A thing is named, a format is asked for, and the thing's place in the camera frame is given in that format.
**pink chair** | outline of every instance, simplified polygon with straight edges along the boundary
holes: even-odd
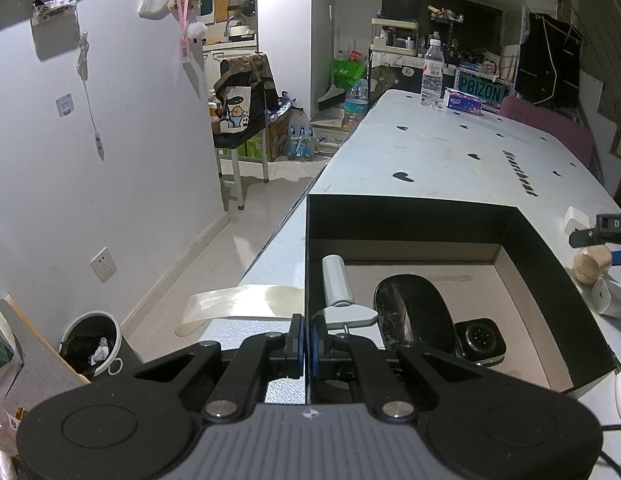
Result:
[[[595,141],[587,127],[518,97],[505,97],[499,114],[551,134],[588,168]]]

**green sign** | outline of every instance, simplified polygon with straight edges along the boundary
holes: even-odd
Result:
[[[506,89],[502,85],[463,72],[460,72],[458,86],[460,92],[474,95],[495,104],[500,104],[506,94]]]

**broom handle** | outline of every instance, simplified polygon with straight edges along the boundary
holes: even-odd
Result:
[[[331,19],[331,87],[335,86],[335,25],[333,22],[333,6],[329,5]]]

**green plastic bag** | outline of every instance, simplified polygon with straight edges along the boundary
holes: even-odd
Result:
[[[335,59],[335,86],[350,89],[355,81],[366,75],[366,65],[358,61],[340,61]]]

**trash bin rim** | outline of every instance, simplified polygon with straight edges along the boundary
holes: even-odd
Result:
[[[66,339],[68,339],[68,336],[70,335],[70,332],[80,322],[84,321],[85,319],[87,319],[89,317],[94,317],[94,316],[105,316],[105,317],[110,318],[113,321],[113,324],[114,324],[115,329],[116,329],[116,335],[115,335],[115,341],[114,341],[113,350],[108,354],[108,357],[106,358],[106,360],[103,363],[101,363],[97,367],[97,369],[95,370],[95,375],[98,376],[100,373],[102,373],[103,371],[107,370],[107,368],[110,367],[111,364],[113,364],[113,361],[117,357],[117,354],[119,353],[119,349],[122,346],[122,327],[119,325],[117,320],[114,318],[113,314],[111,314],[110,312],[107,312],[105,310],[91,310],[91,311],[85,312],[84,314],[79,316],[66,329],[66,332],[64,332],[64,335],[62,336],[62,339],[60,340],[60,348],[58,350],[58,353],[62,352],[62,345],[65,343]]]

